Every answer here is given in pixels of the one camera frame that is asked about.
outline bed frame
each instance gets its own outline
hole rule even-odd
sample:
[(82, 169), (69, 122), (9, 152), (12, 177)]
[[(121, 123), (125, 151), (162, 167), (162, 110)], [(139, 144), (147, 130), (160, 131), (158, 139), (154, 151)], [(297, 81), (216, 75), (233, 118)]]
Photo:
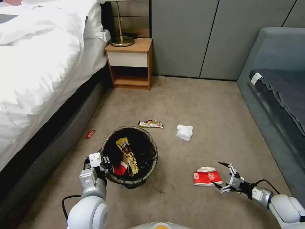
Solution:
[(263, 28), (238, 78), (237, 85), (294, 197), (305, 206), (305, 171), (293, 143), (270, 109), (251, 89), (253, 69), (305, 70), (304, 28)]
[[(102, 25), (114, 31), (111, 4), (102, 8)], [(0, 172), (0, 228), (16, 228), (41, 181), (79, 141), (100, 98), (111, 85), (108, 64), (84, 83)]]

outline nightstand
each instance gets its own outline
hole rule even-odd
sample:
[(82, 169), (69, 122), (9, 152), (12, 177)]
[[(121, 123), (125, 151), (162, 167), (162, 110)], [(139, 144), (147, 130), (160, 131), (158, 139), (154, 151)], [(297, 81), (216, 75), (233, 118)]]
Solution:
[(106, 53), (114, 88), (150, 90), (152, 79), (151, 38), (137, 38), (127, 47), (108, 45)]

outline white tissue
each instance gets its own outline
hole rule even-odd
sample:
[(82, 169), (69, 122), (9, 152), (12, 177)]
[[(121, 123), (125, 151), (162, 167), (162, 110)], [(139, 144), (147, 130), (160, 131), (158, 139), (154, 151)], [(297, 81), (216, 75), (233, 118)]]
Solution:
[(183, 125), (178, 125), (177, 126), (177, 133), (176, 136), (189, 141), (191, 139), (191, 136), (193, 135), (192, 130), (193, 127), (192, 126), (183, 126)]

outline gray bed base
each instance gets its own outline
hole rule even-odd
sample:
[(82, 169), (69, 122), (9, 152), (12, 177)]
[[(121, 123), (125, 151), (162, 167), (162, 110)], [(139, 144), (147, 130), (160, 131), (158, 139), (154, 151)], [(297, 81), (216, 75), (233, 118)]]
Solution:
[(261, 29), (237, 81), (239, 90), (292, 195), (305, 206), (305, 171), (299, 165), (293, 144), (281, 124), (275, 122), (272, 114), (264, 107), (263, 101), (251, 89), (249, 74), (253, 69), (305, 70), (305, 29)]
[(7, 228), (5, 217), (12, 212), (19, 211), (16, 207), (66, 156), (82, 136), (91, 116), (93, 115), (104, 90), (104, 83), (99, 82), (88, 95), (77, 112), (50, 142), (49, 146), (40, 154), (30, 168), (20, 178), (0, 205), (0, 225)]

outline carpet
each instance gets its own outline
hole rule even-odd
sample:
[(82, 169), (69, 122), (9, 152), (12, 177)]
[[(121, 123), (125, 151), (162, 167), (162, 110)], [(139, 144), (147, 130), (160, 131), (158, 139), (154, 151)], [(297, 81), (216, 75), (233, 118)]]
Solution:
[[(238, 193), (221, 194), (215, 187), (193, 184), (202, 166), (217, 168), (223, 181), (233, 163), (248, 182), (269, 180), (290, 195), (285, 180), (256, 126), (235, 82), (154, 77), (150, 91), (109, 89), (83, 137), (40, 190), (20, 229), (66, 228), (61, 200), (81, 194), (79, 174), (84, 157), (97, 152), (120, 126), (139, 120), (161, 120), (164, 129), (147, 128), (159, 152), (147, 183), (133, 190), (108, 182), (108, 229), (125, 229), (153, 221), (168, 221), (193, 229), (279, 228), (273, 215)], [(194, 127), (189, 142), (176, 136), (178, 124)], [(96, 130), (85, 139), (89, 130)], [(268, 184), (261, 186), (271, 189)], [(78, 198), (68, 199), (69, 211)]]

